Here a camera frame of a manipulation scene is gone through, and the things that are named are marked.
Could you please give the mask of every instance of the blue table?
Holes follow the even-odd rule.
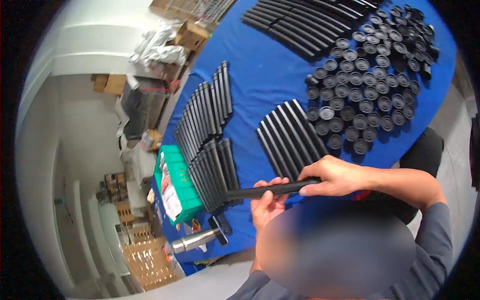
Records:
[[[232,151],[242,188],[252,187],[258,180],[275,177],[257,140],[255,129],[259,121],[276,105],[294,98],[306,109],[308,101],[303,80],[327,59],[310,64],[269,36],[243,24],[240,16],[255,2],[256,0],[238,0],[208,41],[183,88],[162,142],[176,144],[173,132],[190,95],[199,83],[211,82],[217,66],[227,60],[230,63],[234,114],[225,129],[224,137],[232,139]],[[455,41],[427,0],[394,0],[392,4],[382,6],[382,9],[388,11],[389,6],[394,4],[409,4],[424,12],[425,22],[434,26],[435,44],[441,54],[438,62],[432,66],[432,80],[425,83],[418,78],[422,91],[418,97],[419,104],[414,120],[392,134],[380,135],[379,140],[373,143],[372,151],[360,160],[354,161],[351,155],[341,153],[340,158],[345,161],[377,168],[391,167],[425,130],[445,98],[455,68]],[[152,185],[158,195],[155,182]],[[301,197],[292,196],[288,203],[296,205],[300,200]],[[156,205],[164,219],[163,230],[167,240],[185,236],[183,228],[177,231],[165,219],[160,200],[156,201]],[[197,216],[203,228],[208,228],[208,217],[206,214]],[[207,244],[207,252],[196,249],[176,255],[177,259],[180,262],[191,262],[253,247],[255,228],[250,214],[250,201],[245,200],[243,205],[229,208],[225,217],[233,230],[229,245],[221,247],[218,241],[213,241]]]

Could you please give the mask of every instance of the green crate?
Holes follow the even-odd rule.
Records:
[[[183,158],[183,155],[181,154],[181,151],[177,145],[162,145],[160,147],[154,170],[155,181],[160,193],[162,192],[161,182],[163,176],[160,169],[162,153],[165,158],[165,163],[167,164],[167,170],[170,174],[173,187],[175,188],[175,192],[177,193],[180,205],[182,207],[182,211],[175,221],[172,221],[172,219],[169,218],[170,223],[175,225],[187,220],[190,221],[192,218],[194,218],[197,212],[204,208],[204,206],[200,200],[200,197],[198,196],[197,190],[193,186],[190,176],[188,176],[185,159]]]

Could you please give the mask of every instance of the person's right hand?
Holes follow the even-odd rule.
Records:
[[[321,183],[309,184],[300,189],[302,196],[344,196],[365,189],[368,185],[368,169],[333,157],[324,156],[303,168],[298,180],[320,177]]]

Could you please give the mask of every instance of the person's left hand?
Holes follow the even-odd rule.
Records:
[[[289,179],[274,178],[269,183],[260,180],[254,184],[254,188],[269,186],[273,184],[289,183]],[[271,219],[285,211],[285,201],[288,195],[274,196],[272,191],[266,191],[260,199],[252,199],[250,206],[252,209],[253,225],[257,229],[257,233],[270,222]]]

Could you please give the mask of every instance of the cardboard box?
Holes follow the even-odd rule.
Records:
[[[208,41],[210,33],[195,24],[185,22],[177,32],[173,43],[181,45],[192,51],[198,51]]]

